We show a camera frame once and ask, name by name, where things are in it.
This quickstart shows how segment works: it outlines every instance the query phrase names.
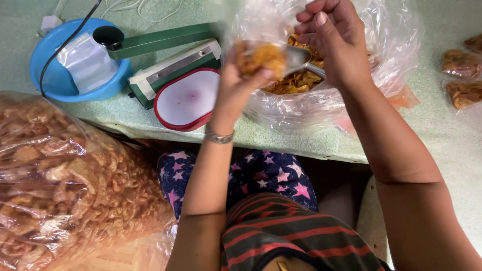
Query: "blue plastic basin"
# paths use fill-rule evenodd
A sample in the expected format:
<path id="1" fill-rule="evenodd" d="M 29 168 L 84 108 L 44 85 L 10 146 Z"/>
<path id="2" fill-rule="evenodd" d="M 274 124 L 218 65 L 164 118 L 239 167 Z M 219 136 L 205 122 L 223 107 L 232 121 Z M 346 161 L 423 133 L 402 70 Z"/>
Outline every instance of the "blue plastic basin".
<path id="1" fill-rule="evenodd" d="M 48 33 L 35 47 L 30 57 L 30 78 L 37 89 L 40 89 L 40 74 L 47 60 L 55 53 L 55 50 L 72 35 L 79 27 L 83 19 L 68 21 L 56 27 Z M 78 35 L 88 32 L 92 34 L 94 30 L 101 26 L 114 26 L 109 21 L 90 18 Z M 82 95 L 79 95 L 77 86 L 70 75 L 70 72 L 57 61 L 52 60 L 43 76 L 43 91 L 49 98 L 62 102 L 81 102 L 81 101 L 102 101 L 109 99 L 119 93 L 126 85 L 127 79 L 132 76 L 131 60 L 120 60 L 117 73 L 101 87 Z"/>

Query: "red and black striped shirt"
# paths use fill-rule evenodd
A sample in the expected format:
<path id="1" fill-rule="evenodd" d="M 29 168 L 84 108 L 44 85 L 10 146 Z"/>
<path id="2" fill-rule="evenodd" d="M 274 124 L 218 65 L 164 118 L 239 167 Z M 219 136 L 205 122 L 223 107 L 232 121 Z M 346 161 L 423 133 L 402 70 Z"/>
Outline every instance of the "red and black striped shirt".
<path id="1" fill-rule="evenodd" d="M 221 271 L 261 271 L 278 256 L 318 270 L 389 270 L 341 220 L 275 193 L 251 195 L 233 206 L 222 243 Z"/>

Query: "bracelet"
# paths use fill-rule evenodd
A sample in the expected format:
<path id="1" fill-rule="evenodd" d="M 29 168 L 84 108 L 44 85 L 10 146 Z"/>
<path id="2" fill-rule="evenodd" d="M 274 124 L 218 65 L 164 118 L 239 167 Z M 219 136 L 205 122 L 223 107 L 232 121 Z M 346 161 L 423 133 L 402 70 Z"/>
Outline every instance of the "bracelet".
<path id="1" fill-rule="evenodd" d="M 209 122 L 206 124 L 204 138 L 216 144 L 228 144 L 233 142 L 234 132 L 230 135 L 218 135 L 211 130 Z"/>

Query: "person's right hand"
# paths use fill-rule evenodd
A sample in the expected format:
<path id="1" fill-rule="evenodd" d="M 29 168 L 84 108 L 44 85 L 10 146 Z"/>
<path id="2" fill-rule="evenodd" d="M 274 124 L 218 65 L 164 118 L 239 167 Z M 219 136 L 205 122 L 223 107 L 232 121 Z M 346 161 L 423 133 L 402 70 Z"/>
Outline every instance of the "person's right hand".
<path id="1" fill-rule="evenodd" d="M 373 85 L 364 24 L 350 0 L 315 0 L 296 19 L 297 41 L 317 49 L 329 83 L 340 91 Z"/>

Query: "black knob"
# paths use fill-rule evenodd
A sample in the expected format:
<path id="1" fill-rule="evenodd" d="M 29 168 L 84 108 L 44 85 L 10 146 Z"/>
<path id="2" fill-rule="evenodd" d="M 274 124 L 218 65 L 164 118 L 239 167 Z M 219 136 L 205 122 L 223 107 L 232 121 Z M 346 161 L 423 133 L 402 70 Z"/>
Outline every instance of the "black knob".
<path id="1" fill-rule="evenodd" d="M 105 46 L 107 50 L 116 51 L 122 48 L 124 33 L 117 27 L 98 27 L 92 34 L 94 41 Z"/>

